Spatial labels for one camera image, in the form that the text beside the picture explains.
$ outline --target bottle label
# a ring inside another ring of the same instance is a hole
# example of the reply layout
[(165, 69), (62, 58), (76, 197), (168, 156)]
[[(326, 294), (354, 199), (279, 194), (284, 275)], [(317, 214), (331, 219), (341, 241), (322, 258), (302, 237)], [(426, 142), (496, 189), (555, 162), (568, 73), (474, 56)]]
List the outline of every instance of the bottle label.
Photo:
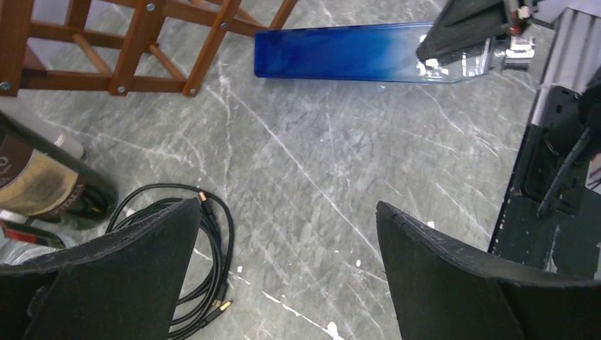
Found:
[(37, 218), (58, 216), (84, 192), (86, 179), (7, 135), (0, 146), (0, 207)]

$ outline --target red object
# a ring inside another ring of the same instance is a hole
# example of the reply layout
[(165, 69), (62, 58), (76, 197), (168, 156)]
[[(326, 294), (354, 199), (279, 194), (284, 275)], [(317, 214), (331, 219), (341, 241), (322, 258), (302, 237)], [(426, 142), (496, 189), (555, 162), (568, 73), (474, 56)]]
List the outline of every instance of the red object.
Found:
[(511, 12), (511, 20), (513, 21), (513, 26), (509, 29), (510, 35), (520, 35), (524, 30), (524, 21), (517, 16), (517, 11)]
[(22, 242), (28, 242), (28, 243), (34, 243), (34, 244), (38, 244), (38, 238), (30, 235), (30, 234), (24, 234), (21, 232), (16, 232), (14, 230), (11, 229), (4, 229), (4, 236), (6, 236), (6, 238), (9, 239), (14, 239), (16, 241), (22, 241)]

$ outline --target wine bottle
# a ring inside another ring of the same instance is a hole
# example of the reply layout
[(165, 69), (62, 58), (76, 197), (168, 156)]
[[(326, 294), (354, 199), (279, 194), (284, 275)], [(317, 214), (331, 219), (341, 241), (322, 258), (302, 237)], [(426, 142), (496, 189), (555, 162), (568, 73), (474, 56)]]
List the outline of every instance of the wine bottle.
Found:
[(32, 110), (23, 105), (18, 98), (0, 96), (0, 111), (10, 117), (10, 119), (16, 120), (41, 137), (44, 137), (48, 142), (68, 152), (73, 157), (80, 159), (84, 155), (84, 147), (78, 141), (67, 133), (64, 133), (58, 127), (46, 123)]
[(117, 201), (104, 176), (0, 112), (0, 208), (38, 218), (106, 219)]

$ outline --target wooden chair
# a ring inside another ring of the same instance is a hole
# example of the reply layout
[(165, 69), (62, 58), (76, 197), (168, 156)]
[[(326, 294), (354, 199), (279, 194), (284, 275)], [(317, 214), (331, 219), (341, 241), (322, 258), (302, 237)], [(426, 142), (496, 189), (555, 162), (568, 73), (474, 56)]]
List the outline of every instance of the wooden chair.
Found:
[[(19, 89), (128, 92), (181, 92), (194, 97), (226, 32), (254, 37), (261, 30), (279, 30), (297, 0), (283, 0), (269, 27), (240, 8), (242, 0), (206, 0), (220, 5), (214, 11), (204, 0), (103, 0), (135, 9), (125, 36), (85, 28), (91, 0), (71, 0), (64, 25), (31, 20), (34, 0), (0, 0), (0, 96), (16, 96)], [(209, 26), (210, 32), (198, 59), (186, 77), (159, 49), (157, 37), (165, 18), (177, 18)], [(27, 39), (41, 38), (77, 44), (98, 73), (46, 70), (27, 46)], [(114, 70), (94, 46), (119, 49)], [(154, 55), (171, 78), (136, 76), (143, 53)]]

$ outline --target black cable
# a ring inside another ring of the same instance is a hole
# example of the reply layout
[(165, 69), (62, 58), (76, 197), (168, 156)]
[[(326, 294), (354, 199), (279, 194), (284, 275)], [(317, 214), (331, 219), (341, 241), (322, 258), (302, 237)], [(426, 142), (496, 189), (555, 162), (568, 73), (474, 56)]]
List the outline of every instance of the black cable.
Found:
[(539, 209), (537, 210), (537, 216), (539, 218), (547, 217), (547, 212), (549, 211), (551, 204), (555, 201), (559, 188), (561, 187), (561, 182), (568, 175), (568, 171), (574, 165), (574, 163), (578, 160), (578, 157), (583, 153), (585, 148), (589, 145), (589, 143), (593, 139), (593, 130), (590, 127), (587, 127), (583, 134), (580, 136), (580, 139), (574, 144), (572, 150), (563, 160), (563, 163), (559, 167), (555, 178), (551, 182), (548, 191), (546, 192), (543, 201), (539, 205)]
[[(211, 266), (210, 272), (203, 282), (194, 290), (187, 295), (177, 300), (177, 305), (192, 300), (199, 299), (200, 302), (185, 315), (172, 320), (173, 326), (180, 326), (180, 328), (170, 331), (167, 336), (168, 339), (185, 339), (196, 333), (199, 329), (206, 327), (216, 317), (221, 315), (230, 305), (231, 302), (225, 302), (224, 299), (228, 291), (228, 274), (232, 265), (233, 249), (234, 249), (234, 220), (228, 206), (216, 195), (209, 193), (208, 191), (202, 190), (194, 186), (187, 186), (185, 184), (177, 183), (157, 183), (143, 186), (137, 190), (134, 190), (128, 197), (121, 202), (116, 208), (113, 216), (108, 222), (106, 233), (114, 232), (121, 228), (127, 227), (133, 223), (144, 220), (145, 218), (154, 215), (169, 206), (181, 202), (182, 198), (163, 198), (148, 205), (146, 208), (134, 212), (132, 215), (124, 218), (119, 223), (117, 219), (126, 205), (137, 195), (144, 191), (157, 189), (157, 188), (175, 188), (186, 191), (193, 191), (198, 194), (198, 198), (201, 201), (201, 223), (198, 226), (208, 237), (210, 242), (211, 254), (213, 256), (213, 265)], [(218, 205), (221, 206), (225, 212), (225, 216), (228, 220), (228, 248), (225, 252), (222, 249), (222, 237), (219, 228), (219, 222), (213, 212), (213, 207), (209, 200), (214, 200)]]

